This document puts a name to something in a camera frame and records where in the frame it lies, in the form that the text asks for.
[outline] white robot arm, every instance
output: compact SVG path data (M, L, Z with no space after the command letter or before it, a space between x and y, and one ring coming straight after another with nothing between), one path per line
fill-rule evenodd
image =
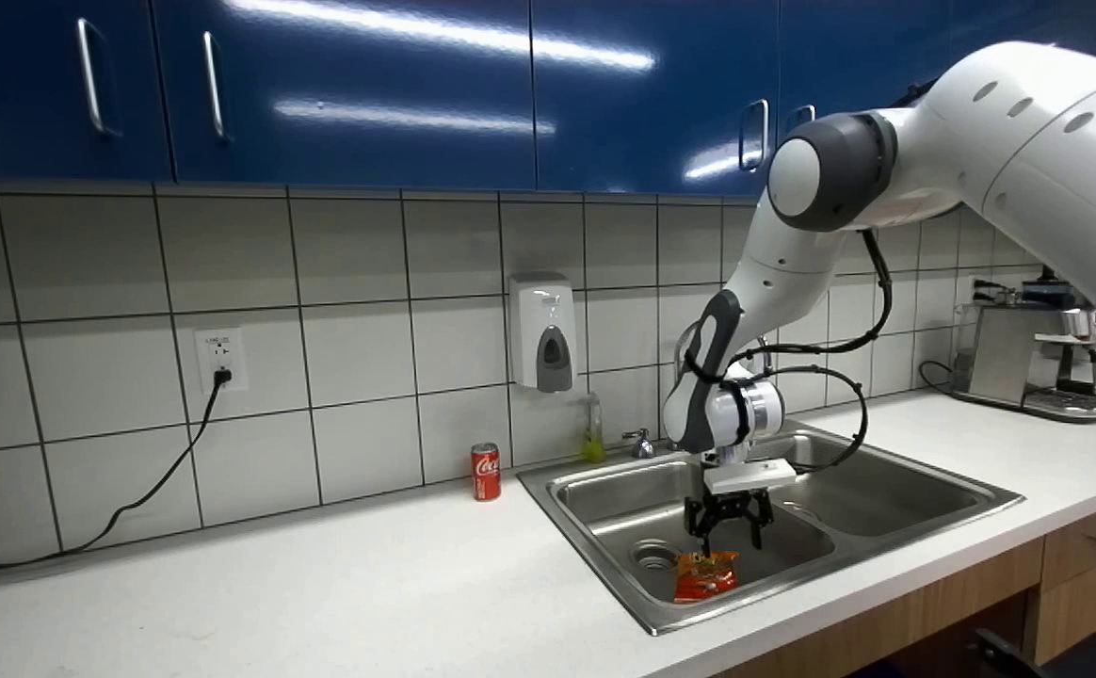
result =
M752 445L785 427L785 401L732 366L733 351L817 301L849 232L957 204L1096 301L1096 56L1006 42L953 66L909 110L796 127L767 168L733 276L683 340L663 412L665 435L711 460L711 494L792 475Z

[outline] red can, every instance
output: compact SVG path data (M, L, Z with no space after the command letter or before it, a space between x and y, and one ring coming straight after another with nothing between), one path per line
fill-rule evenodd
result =
M471 492L476 500L501 498L501 448L493 440L471 445Z

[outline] soap dispenser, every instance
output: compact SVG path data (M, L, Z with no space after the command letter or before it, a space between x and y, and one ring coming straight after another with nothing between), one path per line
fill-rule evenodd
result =
M507 294L513 380L532 391L575 385L575 297L562 276L513 278Z

